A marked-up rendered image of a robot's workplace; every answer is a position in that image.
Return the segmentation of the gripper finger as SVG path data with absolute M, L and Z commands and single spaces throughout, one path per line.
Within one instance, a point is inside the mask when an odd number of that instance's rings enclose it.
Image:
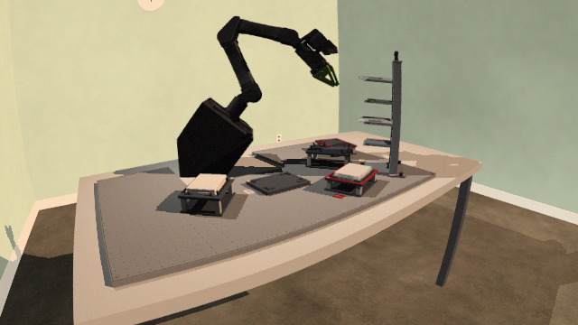
M 326 71 L 328 72 L 328 74 L 329 74 L 329 76 L 330 76 L 330 78 L 331 78 L 331 83 L 330 83 L 329 81 L 325 80 L 325 79 L 320 78 L 320 76 L 321 76 L 323 73 L 325 73 Z M 321 70 L 320 70 L 317 74 L 315 74 L 313 77 L 314 77 L 315 79 L 317 79 L 317 80 L 320 80 L 320 81 L 322 81 L 322 82 L 324 82 L 324 83 L 332 86 L 332 87 L 334 87 L 334 86 L 336 85 L 336 84 L 335 84 L 335 81 L 334 81 L 334 79 L 333 79 L 333 76 L 331 75 L 331 71 L 330 71 L 330 68 L 329 68 L 328 65 L 325 66 L 323 69 L 321 69 Z
M 332 72 L 332 74 L 333 74 L 333 77 L 335 78 L 335 81 L 336 81 L 335 83 L 336 83 L 336 87 L 337 87 L 337 86 L 339 85 L 339 81 L 338 81 L 338 79 L 337 79 L 337 77 L 336 77 L 334 68 L 331 66 L 331 67 L 330 67 L 330 70 L 331 70 L 331 72 Z M 328 75 L 328 72 L 326 71 L 323 75 L 321 75 L 321 78 L 323 78 L 323 79 L 325 79 L 325 80 L 327 80 L 327 81 L 329 81 L 329 82 L 331 83 L 331 80 L 329 80 L 329 79 L 326 78 L 327 75 Z

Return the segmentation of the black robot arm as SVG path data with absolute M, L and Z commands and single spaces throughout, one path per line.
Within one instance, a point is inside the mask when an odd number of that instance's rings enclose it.
M 294 52 L 302 60 L 311 53 L 308 57 L 315 65 L 319 64 L 322 60 L 326 61 L 321 56 L 320 52 L 322 52 L 323 55 L 338 53 L 338 48 L 330 40 L 327 40 L 326 37 L 317 29 L 313 29 L 300 39 L 296 30 L 262 23 L 254 23 L 245 19 L 240 19 L 239 16 L 233 16 L 218 32 L 217 39 L 220 46 L 228 55 L 229 62 L 237 76 L 242 93 L 237 95 L 237 97 L 234 97 L 225 108 L 212 100 L 210 100 L 209 103 L 221 114 L 244 126 L 249 131 L 251 131 L 252 128 L 244 120 L 241 120 L 240 122 L 239 117 L 247 108 L 248 102 L 256 103 L 261 99 L 262 92 L 252 77 L 238 46 L 238 36 L 240 33 L 262 37 L 292 46 L 296 49 Z

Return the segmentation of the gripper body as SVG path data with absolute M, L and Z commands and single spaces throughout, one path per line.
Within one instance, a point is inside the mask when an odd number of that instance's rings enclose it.
M 331 67 L 329 62 L 326 62 L 324 60 L 322 60 L 319 64 L 315 65 L 312 60 L 308 57 L 311 53 L 309 53 L 306 58 L 303 60 L 312 70 L 310 70 L 312 76 L 314 76 L 315 74 L 317 74 L 322 68 L 324 68 L 326 65 L 329 66 L 329 68 Z M 325 64 L 324 64 L 325 63 Z M 321 66 L 320 66 L 321 65 Z M 320 66 L 320 67 L 319 67 Z

